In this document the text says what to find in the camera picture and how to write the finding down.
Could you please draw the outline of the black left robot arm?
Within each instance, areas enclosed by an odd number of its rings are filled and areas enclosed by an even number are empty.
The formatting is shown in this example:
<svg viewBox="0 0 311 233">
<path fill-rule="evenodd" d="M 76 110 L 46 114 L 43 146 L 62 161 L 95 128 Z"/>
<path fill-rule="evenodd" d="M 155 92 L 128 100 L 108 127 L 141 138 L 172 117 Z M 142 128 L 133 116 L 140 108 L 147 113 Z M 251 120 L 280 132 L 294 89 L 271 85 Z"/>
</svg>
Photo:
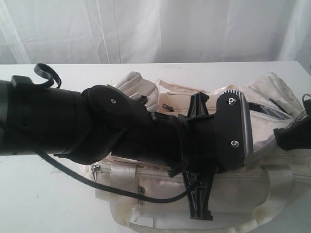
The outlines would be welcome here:
<svg viewBox="0 0 311 233">
<path fill-rule="evenodd" d="M 121 91 L 96 85 L 83 92 L 14 76 L 0 84 L 0 152 L 35 153 L 90 165 L 112 154 L 182 174 L 192 218 L 210 220 L 208 199 L 218 167 L 208 95 L 191 96 L 187 116 L 150 112 Z"/>
</svg>

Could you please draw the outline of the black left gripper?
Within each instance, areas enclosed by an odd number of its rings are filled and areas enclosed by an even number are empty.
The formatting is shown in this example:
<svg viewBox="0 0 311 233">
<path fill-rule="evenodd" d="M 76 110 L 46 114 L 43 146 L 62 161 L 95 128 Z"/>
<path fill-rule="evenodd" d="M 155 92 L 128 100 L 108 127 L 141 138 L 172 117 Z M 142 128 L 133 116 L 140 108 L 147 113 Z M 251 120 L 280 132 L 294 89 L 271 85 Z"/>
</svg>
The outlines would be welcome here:
<svg viewBox="0 0 311 233">
<path fill-rule="evenodd" d="M 209 115 L 209 96 L 191 95 L 187 116 L 151 114 L 153 135 L 150 161 L 169 167 L 168 174 L 183 172 L 191 214 L 210 214 L 208 201 L 219 162 L 214 114 Z"/>
</svg>

